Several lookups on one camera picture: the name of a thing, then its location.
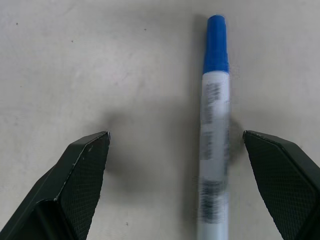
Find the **gray surface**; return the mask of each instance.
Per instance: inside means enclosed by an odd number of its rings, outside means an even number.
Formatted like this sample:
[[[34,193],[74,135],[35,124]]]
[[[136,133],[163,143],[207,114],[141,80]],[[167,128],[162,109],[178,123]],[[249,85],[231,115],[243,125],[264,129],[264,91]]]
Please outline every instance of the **gray surface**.
[[[70,142],[111,147],[89,240],[193,240],[206,18],[228,26],[235,139],[230,240],[280,240],[237,139],[319,164],[315,0],[0,1],[0,227]]]

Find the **blue marker cap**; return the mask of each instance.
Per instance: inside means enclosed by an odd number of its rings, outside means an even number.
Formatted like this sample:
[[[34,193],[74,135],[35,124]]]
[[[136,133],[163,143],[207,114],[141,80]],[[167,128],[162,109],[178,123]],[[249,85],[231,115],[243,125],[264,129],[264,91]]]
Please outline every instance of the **blue marker cap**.
[[[214,15],[207,22],[203,74],[212,71],[229,73],[227,28],[225,18],[221,15]]]

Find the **marker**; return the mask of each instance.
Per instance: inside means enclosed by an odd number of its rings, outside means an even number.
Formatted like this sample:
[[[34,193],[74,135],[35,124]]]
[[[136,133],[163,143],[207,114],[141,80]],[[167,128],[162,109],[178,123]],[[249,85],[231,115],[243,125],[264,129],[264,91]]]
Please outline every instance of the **marker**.
[[[198,240],[228,240],[230,79],[225,18],[207,21],[200,116]]]

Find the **white table surface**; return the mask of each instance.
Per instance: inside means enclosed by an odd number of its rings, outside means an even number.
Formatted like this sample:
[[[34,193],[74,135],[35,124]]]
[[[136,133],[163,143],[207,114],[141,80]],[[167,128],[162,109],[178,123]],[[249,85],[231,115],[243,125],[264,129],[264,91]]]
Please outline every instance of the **white table surface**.
[[[317,0],[0,1],[0,228],[82,136],[111,146],[89,240],[194,240],[206,19],[224,14],[231,75],[230,240],[281,240],[243,129],[317,163]]]

